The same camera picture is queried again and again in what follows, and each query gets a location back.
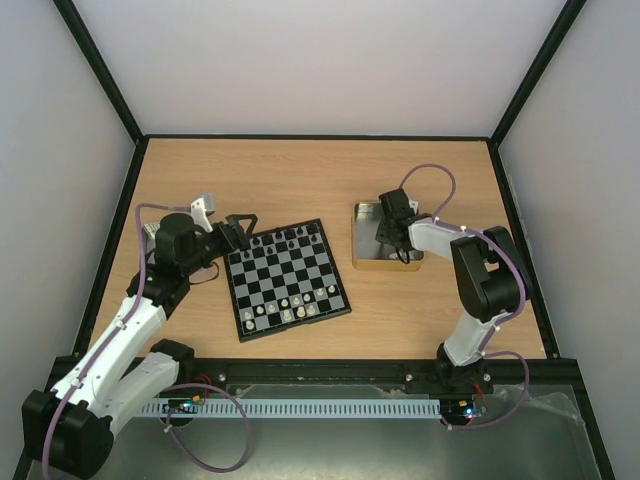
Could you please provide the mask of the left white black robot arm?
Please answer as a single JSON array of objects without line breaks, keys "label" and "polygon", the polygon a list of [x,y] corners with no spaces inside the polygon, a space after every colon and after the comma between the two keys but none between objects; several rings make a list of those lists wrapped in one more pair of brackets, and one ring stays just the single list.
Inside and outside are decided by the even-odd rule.
[{"label": "left white black robot arm", "polygon": [[131,365],[191,289],[190,278],[218,258],[249,247],[254,214],[211,223],[206,214],[170,207],[152,250],[136,229],[139,271],[116,316],[86,355],[47,391],[32,391],[22,405],[25,450],[42,475],[58,469],[81,479],[105,463],[116,436],[153,397],[164,391],[215,391],[194,380],[194,351],[173,341],[155,345]]}]

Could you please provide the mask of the silver square tin lid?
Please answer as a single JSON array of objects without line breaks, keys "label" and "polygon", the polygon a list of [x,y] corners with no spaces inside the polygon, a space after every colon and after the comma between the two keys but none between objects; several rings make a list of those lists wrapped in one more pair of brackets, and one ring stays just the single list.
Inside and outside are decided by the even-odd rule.
[{"label": "silver square tin lid", "polygon": [[159,230],[160,224],[158,222],[145,223],[142,226],[142,232],[147,240],[155,240],[156,232]]}]

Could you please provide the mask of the black and silver chessboard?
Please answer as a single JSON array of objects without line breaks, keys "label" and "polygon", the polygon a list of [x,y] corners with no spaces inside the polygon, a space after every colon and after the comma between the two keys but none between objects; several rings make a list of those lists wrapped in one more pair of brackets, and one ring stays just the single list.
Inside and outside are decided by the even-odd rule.
[{"label": "black and silver chessboard", "polygon": [[[303,235],[296,235],[296,228],[303,228]],[[247,342],[260,337],[273,335],[289,328],[328,320],[351,312],[346,289],[341,280],[337,264],[332,254],[328,237],[320,219],[312,219],[296,224],[279,227],[282,238],[275,240],[277,228],[252,234],[250,246],[236,250],[224,257],[231,306],[235,316],[239,340]],[[310,236],[317,234],[317,242],[311,243]],[[252,245],[252,238],[259,237],[261,245]],[[293,240],[295,247],[288,248]],[[272,246],[274,253],[267,255],[266,249]],[[249,251],[250,258],[243,259],[243,252]],[[336,290],[329,293],[327,287],[334,285]],[[317,296],[316,290],[324,289],[323,296]],[[305,302],[303,296],[310,294],[312,300]],[[292,303],[293,297],[299,297],[300,305]],[[289,305],[283,308],[282,299]],[[276,306],[270,313],[268,305]],[[307,314],[309,305],[314,305],[316,313]],[[256,307],[262,306],[264,313],[258,315]],[[306,316],[298,318],[296,310],[304,307]],[[283,312],[289,310],[290,321],[285,321]],[[244,312],[252,312],[252,319],[245,320]],[[254,329],[247,331],[245,323],[252,321]]]}]

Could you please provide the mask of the black metal frame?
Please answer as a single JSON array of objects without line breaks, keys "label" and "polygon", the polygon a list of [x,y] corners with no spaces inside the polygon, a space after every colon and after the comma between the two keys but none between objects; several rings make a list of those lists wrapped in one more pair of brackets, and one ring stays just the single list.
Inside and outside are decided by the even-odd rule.
[{"label": "black metal frame", "polygon": [[91,36],[81,14],[76,5],[72,1],[56,1],[54,3],[56,9],[60,13],[61,18],[65,22],[65,26],[73,36],[74,41],[78,45],[80,51],[88,62],[96,79],[99,81],[101,88],[107,95],[112,104],[113,109],[119,116],[127,133],[131,137],[135,145],[135,150],[129,163],[127,175],[125,177],[124,186],[122,187],[118,204],[115,210],[114,218],[111,222],[107,241],[100,259],[92,290],[89,295],[85,313],[80,323],[79,331],[72,353],[74,355],[81,351],[83,346],[88,345],[89,329],[95,324],[97,315],[97,302],[102,299],[106,288],[107,269],[112,265],[115,258],[116,245],[115,242],[120,238],[124,222],[125,209],[130,205],[133,198],[134,187],[139,178],[139,173],[143,165],[143,157],[146,153],[148,144],[153,139],[241,139],[241,140],[284,140],[284,141],[458,141],[458,142],[484,142],[489,150],[489,157],[492,162],[494,174],[497,179],[503,204],[506,208],[506,215],[510,226],[514,229],[516,238],[516,247],[524,256],[525,264],[528,267],[533,266],[530,254],[530,245],[525,240],[523,231],[523,221],[520,212],[517,210],[514,193],[508,185],[507,174],[504,162],[499,153],[499,146],[504,141],[513,127],[516,119],[525,107],[531,94],[537,87],[540,79],[543,77],[548,65],[552,62],[557,50],[562,42],[569,34],[575,21],[579,18],[581,11],[586,3],[584,1],[567,1],[562,6],[560,13],[554,20],[554,23],[546,35],[544,42],[536,53],[534,60],[529,66],[523,80],[520,82],[516,93],[510,100],[508,107],[501,116],[500,121],[492,134],[486,136],[473,135],[390,135],[390,134],[266,134],[266,133],[212,133],[212,134],[145,134],[135,121],[135,118],[119,89],[116,80],[111,74],[106,62],[101,55],[94,39]]}]

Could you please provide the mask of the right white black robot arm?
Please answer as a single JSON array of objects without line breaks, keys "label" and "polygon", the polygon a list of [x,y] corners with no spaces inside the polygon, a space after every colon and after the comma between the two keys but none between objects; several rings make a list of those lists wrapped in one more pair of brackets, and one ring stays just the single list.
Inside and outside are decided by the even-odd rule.
[{"label": "right white black robot arm", "polygon": [[479,230],[418,214],[402,188],[381,194],[379,200],[378,242],[393,247],[404,263],[412,251],[452,262],[463,311],[453,333],[438,347],[436,379],[443,389],[458,391],[477,372],[493,334],[524,310],[530,275],[503,226]]}]

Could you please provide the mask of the gold square tin tray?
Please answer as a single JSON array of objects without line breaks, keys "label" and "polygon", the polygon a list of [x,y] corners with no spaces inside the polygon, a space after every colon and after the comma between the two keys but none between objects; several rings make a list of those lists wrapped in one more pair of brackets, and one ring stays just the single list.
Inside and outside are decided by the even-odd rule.
[{"label": "gold square tin tray", "polygon": [[359,202],[354,205],[351,219],[351,258],[355,269],[361,271],[414,272],[424,264],[424,253],[412,251],[406,264],[398,258],[390,259],[392,247],[376,240],[376,231],[382,218],[379,201]]}]

